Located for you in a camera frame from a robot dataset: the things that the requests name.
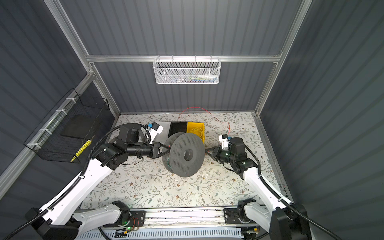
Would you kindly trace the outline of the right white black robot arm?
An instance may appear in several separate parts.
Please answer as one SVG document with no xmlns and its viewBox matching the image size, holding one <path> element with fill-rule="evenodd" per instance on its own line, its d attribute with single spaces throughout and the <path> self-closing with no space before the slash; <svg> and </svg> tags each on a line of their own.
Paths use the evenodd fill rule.
<svg viewBox="0 0 384 240">
<path fill-rule="evenodd" d="M 205 150 L 213 160 L 230 164 L 232 171 L 248 184 L 264 203 L 261 207 L 256 201 L 246 199 L 237 206 L 240 221 L 255 222 L 265 230 L 272 240 L 310 240 L 312 234 L 307 211 L 295 205 L 282 195 L 262 175 L 259 159 L 245 145 L 241 138 L 231 138 L 228 148 L 221 145 Z"/>
</svg>

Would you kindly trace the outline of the grey perforated spool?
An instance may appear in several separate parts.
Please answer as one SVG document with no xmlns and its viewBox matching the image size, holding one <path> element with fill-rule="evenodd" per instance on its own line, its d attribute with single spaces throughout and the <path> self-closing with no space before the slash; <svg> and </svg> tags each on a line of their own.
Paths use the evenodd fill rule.
<svg viewBox="0 0 384 240">
<path fill-rule="evenodd" d="M 164 167 L 182 178 L 196 174 L 205 158 L 205 145 L 192 133 L 176 133 L 170 136 L 165 145 L 171 147 L 170 153 L 162 156 Z"/>
</svg>

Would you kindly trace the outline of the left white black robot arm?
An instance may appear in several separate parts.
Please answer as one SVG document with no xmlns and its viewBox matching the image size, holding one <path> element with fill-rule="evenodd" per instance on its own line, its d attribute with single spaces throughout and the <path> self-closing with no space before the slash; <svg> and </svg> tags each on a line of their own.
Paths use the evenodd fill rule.
<svg viewBox="0 0 384 240">
<path fill-rule="evenodd" d="M 77 213 L 86 196 L 127 157 L 157 159 L 170 152 L 170 147 L 155 142 L 163 131 L 158 123 L 148 125 L 128 123 L 113 130 L 119 131 L 115 140 L 100 140 L 92 148 L 82 171 L 51 201 L 40 209 L 32 208 L 26 214 L 26 226 L 32 226 L 44 240 L 74 240 L 79 235 L 104 225 L 116 224 L 128 231 L 139 226 L 130 208 L 121 201 L 97 210 Z"/>
</svg>

